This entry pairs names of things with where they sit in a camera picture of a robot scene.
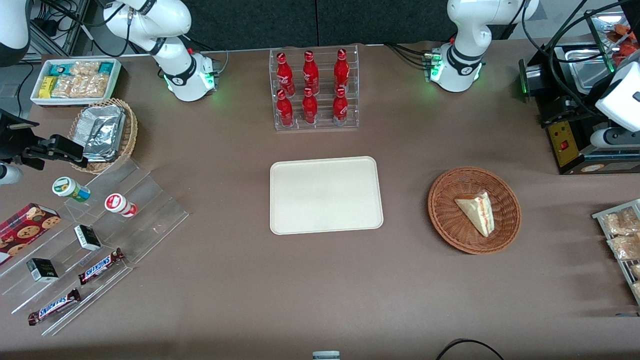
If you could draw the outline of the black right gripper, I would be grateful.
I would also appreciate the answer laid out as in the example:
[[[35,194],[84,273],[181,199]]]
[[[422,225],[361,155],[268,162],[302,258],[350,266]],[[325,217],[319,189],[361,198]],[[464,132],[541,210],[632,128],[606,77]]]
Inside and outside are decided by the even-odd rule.
[[[42,171],[48,152],[51,160],[64,161],[81,169],[86,169],[89,160],[83,156],[84,148],[80,144],[59,134],[49,139],[36,136],[32,128],[39,124],[27,121],[1,110],[0,120],[0,159]]]

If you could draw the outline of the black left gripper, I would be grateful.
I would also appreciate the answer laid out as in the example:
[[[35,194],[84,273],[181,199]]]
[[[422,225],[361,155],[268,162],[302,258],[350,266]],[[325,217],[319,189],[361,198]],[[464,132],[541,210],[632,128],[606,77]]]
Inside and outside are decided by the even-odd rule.
[[[601,121],[601,112],[596,109],[598,96],[583,96],[578,104],[568,95],[541,96],[541,126],[556,125],[561,122],[585,120]]]

